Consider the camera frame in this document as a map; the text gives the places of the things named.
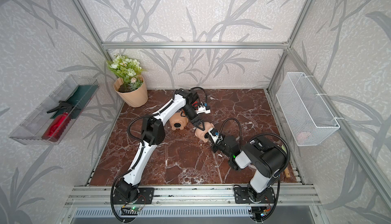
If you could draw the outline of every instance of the red spray bottle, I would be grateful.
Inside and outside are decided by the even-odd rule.
[[[65,131],[66,126],[71,121],[71,116],[68,115],[74,107],[73,104],[65,101],[59,101],[59,103],[60,104],[57,107],[55,107],[54,109],[50,109],[46,113],[50,114],[56,112],[59,109],[65,109],[65,112],[58,115],[53,120],[53,122],[43,134],[42,139],[49,140],[51,142],[57,142],[60,139],[62,133]]]

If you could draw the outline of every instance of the clear plastic tray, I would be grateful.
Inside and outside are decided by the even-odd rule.
[[[81,88],[78,92],[78,102],[74,104],[73,109],[68,113],[60,126],[54,131],[50,137],[43,135],[54,121],[53,116],[56,112],[46,113],[59,105],[59,101],[66,101],[75,91]],[[24,145],[57,145],[64,138],[73,123],[81,114],[82,110],[90,102],[92,97],[98,91],[98,81],[93,78],[80,78],[73,75],[68,78],[41,103],[10,135],[9,137],[24,144]]]

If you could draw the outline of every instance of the white flower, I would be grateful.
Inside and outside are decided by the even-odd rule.
[[[127,74],[132,77],[132,76],[135,76],[136,75],[136,72],[133,70],[133,69],[128,69],[127,70]]]

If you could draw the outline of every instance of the green cloth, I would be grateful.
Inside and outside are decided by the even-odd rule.
[[[76,106],[77,104],[76,108],[71,113],[71,119],[76,119],[80,115],[82,109],[89,103],[97,89],[97,85],[79,85],[76,88],[73,95],[66,101],[73,104],[73,106]],[[51,118],[56,118],[58,115],[63,114],[65,110],[66,109],[59,109]]]

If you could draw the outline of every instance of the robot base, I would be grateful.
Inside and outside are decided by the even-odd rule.
[[[133,204],[152,204],[154,188],[139,188],[138,190],[140,191],[138,196],[142,195],[145,197],[145,199],[143,197],[140,197]],[[122,196],[122,194],[120,194],[118,190],[115,189],[113,196],[113,204],[124,205],[126,202],[127,200]]]
[[[253,204],[254,203],[250,199],[250,195],[248,193],[247,187],[235,186],[233,188],[233,191],[235,192],[235,203],[237,203],[237,204]],[[273,191],[272,187],[266,188],[264,190],[264,192],[258,193],[258,195],[261,195],[261,196],[257,196],[260,199],[259,203],[262,203],[262,204],[268,203],[264,197],[267,197],[270,204],[273,204],[275,202],[274,191]]]

